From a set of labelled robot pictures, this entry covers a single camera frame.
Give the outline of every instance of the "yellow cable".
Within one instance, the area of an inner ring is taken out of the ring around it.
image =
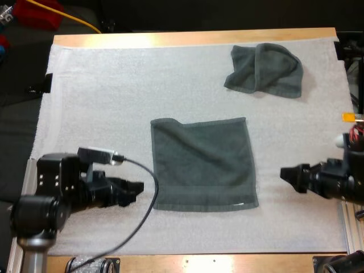
[[[97,28],[95,28],[93,25],[91,25],[90,23],[85,22],[85,21],[83,21],[83,20],[81,20],[81,19],[79,19],[79,18],[73,17],[73,16],[71,16],[71,15],[69,15],[69,14],[67,14],[67,13],[63,13],[62,11],[52,9],[51,7],[48,7],[48,6],[45,6],[45,5],[41,4],[41,3],[35,2],[34,0],[26,0],[26,1],[27,1],[27,2],[29,2],[29,3],[32,3],[32,4],[34,4],[34,5],[36,5],[36,6],[38,6],[38,7],[42,7],[42,8],[44,8],[44,9],[46,9],[46,10],[53,11],[54,13],[60,14],[60,15],[62,15],[62,16],[64,16],[64,17],[67,17],[67,18],[69,18],[69,19],[71,19],[71,20],[75,20],[75,21],[77,21],[77,22],[79,22],[79,23],[81,23],[81,24],[84,24],[84,25],[86,25],[86,26],[88,26],[88,27],[92,28],[92,29],[93,29],[93,30],[95,30],[97,33],[101,33],[101,31],[100,31],[100,30],[98,30]]]

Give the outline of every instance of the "white terry cloth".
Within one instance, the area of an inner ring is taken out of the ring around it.
[[[342,158],[334,139],[349,129],[341,113],[352,105],[334,38],[277,42],[304,68],[302,97],[289,99],[224,88],[233,71],[233,45],[153,49],[82,49],[53,46],[32,157],[111,148],[152,165],[150,121],[194,123],[246,117],[260,206],[222,213],[153,210],[117,254],[197,254],[345,251],[338,203],[300,195],[279,178],[280,168]],[[241,44],[255,47],[256,43]],[[71,215],[52,255],[91,255],[115,246],[136,227],[154,190],[142,169],[96,166],[109,176],[144,181],[129,207]]]

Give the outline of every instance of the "wooden table edge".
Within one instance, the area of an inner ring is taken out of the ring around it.
[[[306,273],[313,272],[313,256],[343,253],[306,254],[205,254],[132,255],[120,258],[121,273]],[[72,257],[48,257],[48,272],[64,273]]]
[[[202,44],[287,41],[327,37],[336,37],[335,28],[56,35],[53,43],[65,47],[84,48],[152,48]]]

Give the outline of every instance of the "folded gray towel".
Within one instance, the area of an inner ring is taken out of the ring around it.
[[[301,61],[278,44],[263,43],[254,47],[235,45],[231,51],[234,73],[224,86],[235,91],[262,91],[287,97],[301,97],[303,68]]]
[[[151,121],[155,209],[224,212],[258,206],[245,118],[181,124]]]

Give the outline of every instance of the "red object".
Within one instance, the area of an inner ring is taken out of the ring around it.
[[[37,2],[55,10],[63,11],[63,6],[57,0],[39,0]],[[13,15],[25,26],[44,30],[57,30],[63,18],[59,14],[38,7],[26,0],[16,0]]]
[[[10,44],[6,40],[4,35],[0,35],[0,46],[3,46],[5,49],[8,49],[10,47]]]

